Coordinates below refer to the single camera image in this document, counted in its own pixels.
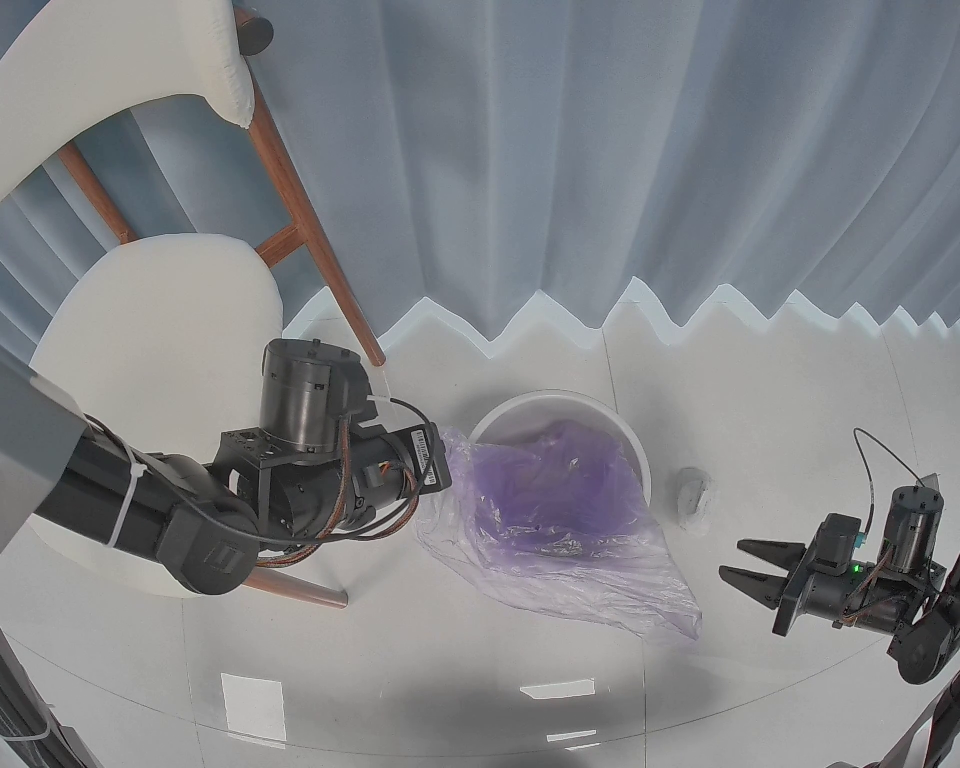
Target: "chair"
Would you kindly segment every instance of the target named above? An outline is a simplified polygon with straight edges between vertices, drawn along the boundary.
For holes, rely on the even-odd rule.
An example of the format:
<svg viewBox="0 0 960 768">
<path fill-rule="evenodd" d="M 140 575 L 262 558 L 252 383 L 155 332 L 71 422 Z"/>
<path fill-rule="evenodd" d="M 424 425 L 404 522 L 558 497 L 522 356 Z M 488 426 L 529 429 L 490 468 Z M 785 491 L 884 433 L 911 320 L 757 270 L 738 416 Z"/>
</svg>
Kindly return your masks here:
<svg viewBox="0 0 960 768">
<path fill-rule="evenodd" d="M 71 291 L 32 367 L 138 448 L 208 462 L 221 432 L 257 423 L 263 349 L 282 332 L 269 266 L 293 243 L 326 243 L 312 207 L 304 211 L 305 192 L 240 56 L 229 1 L 51 0 L 0 60 L 8 115 L 0 121 L 0 198 L 77 133 L 179 93 L 199 94 L 224 119 L 249 127 L 258 151 L 271 157 L 272 178 L 283 181 L 277 187 L 293 224 L 260 252 L 221 235 L 137 240 L 129 227 L 122 231 L 122 217 L 111 220 L 106 193 L 91 197 L 121 229 L 121 245 Z M 73 161 L 75 176 L 89 172 L 81 156 Z M 92 172 L 86 182 L 85 191 L 96 192 Z M 338 300 L 346 292 L 354 320 L 365 324 L 328 243 L 325 261 L 317 260 L 322 271 L 332 263 L 340 282 L 334 288 L 324 272 L 328 284 Z M 152 594 L 193 595 L 159 564 L 36 516 L 31 524 L 61 554 L 108 578 Z M 265 569 L 248 584 L 321 605 L 347 603 L 343 593 Z"/>
</svg>

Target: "floor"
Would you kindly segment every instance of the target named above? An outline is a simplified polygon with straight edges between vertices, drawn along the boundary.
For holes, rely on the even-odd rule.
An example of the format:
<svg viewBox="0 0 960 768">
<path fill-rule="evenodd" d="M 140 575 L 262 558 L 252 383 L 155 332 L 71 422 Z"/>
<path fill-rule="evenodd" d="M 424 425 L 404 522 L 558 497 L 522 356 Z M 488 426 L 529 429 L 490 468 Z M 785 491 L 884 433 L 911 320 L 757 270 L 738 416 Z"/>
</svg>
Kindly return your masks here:
<svg viewBox="0 0 960 768">
<path fill-rule="evenodd" d="M 356 347 L 328 304 L 307 310 L 289 333 Z M 0 626 L 61 722 L 108 768 L 857 765 L 879 760 L 947 681 L 903 684 L 881 636 L 813 618 L 774 637 L 773 615 L 724 585 L 717 566 L 751 567 L 738 539 L 806 541 L 827 513 L 865 514 L 855 426 L 921 474 L 940 473 L 948 510 L 937 551 L 952 565 L 960 331 L 936 318 L 917 327 L 902 312 L 883 328 L 856 309 L 835 321 L 799 296 L 767 321 L 725 290 L 680 329 L 635 285 L 602 331 L 536 297 L 489 344 L 427 302 L 384 342 L 374 392 L 466 433 L 539 389 L 615 408 L 646 449 L 652 509 L 704 610 L 703 637 L 669 651 L 514 611 L 430 558 L 412 530 L 297 566 L 349 592 L 336 612 L 248 589 L 185 601 L 135 593 L 25 529 L 0 556 Z M 384 418 L 407 423 L 389 409 Z M 907 478 L 866 450 L 885 514 Z M 701 539 L 675 520 L 672 481 L 687 466 L 718 489 Z M 867 547 L 873 557 L 876 542 Z M 592 694 L 521 690 L 576 681 L 592 681 Z"/>
</svg>

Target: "blue curtain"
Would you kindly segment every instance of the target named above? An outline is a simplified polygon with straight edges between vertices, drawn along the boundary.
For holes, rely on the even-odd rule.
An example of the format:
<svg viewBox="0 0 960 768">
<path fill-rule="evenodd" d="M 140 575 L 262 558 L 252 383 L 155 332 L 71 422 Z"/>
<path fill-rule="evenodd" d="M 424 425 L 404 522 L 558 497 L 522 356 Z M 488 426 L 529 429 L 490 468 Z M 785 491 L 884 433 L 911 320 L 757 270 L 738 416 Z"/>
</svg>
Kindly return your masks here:
<svg viewBox="0 0 960 768">
<path fill-rule="evenodd" d="M 799 289 L 960 319 L 960 4 L 255 5 L 253 71 L 378 333 L 429 296 L 493 338 L 539 289 L 598 326 L 633 276 L 678 324 L 723 283 L 768 316 Z M 0 4 L 0 51 L 40 6 Z M 287 221 L 199 98 L 78 144 L 143 236 Z M 45 163 L 0 203 L 0 340 L 29 356 L 114 245 Z M 275 274 L 287 319 L 323 285 L 303 249 Z"/>
</svg>

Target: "crumpled clear plastic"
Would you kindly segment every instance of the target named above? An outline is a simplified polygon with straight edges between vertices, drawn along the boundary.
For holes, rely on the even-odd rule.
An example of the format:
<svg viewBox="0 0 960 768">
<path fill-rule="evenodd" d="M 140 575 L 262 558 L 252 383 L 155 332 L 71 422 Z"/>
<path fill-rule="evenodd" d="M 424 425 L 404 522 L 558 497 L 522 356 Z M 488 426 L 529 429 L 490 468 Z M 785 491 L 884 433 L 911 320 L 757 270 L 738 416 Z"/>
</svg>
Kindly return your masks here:
<svg viewBox="0 0 960 768">
<path fill-rule="evenodd" d="M 616 438 L 574 421 L 524 445 L 442 437 L 453 485 L 416 516 L 437 560 L 514 608 L 661 645 L 699 637 L 700 608 Z"/>
</svg>

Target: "chair backrest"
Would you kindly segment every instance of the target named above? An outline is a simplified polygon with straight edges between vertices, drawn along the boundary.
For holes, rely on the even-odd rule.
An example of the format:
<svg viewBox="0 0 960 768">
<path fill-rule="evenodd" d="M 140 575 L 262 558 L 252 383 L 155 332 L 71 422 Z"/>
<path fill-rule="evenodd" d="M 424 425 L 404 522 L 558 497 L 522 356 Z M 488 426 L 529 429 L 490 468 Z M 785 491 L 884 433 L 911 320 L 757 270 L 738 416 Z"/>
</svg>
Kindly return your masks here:
<svg viewBox="0 0 960 768">
<path fill-rule="evenodd" d="M 50 0 L 0 59 L 0 200 L 78 133 L 182 93 L 250 125 L 229 0 Z"/>
<path fill-rule="evenodd" d="M 171 234 L 119 246 L 77 284 L 31 363 L 130 444 L 210 462 L 258 423 L 263 349 L 282 333 L 270 270 L 248 244 Z M 158 564 L 36 516 L 71 560 L 153 594 L 190 594 Z"/>
</svg>

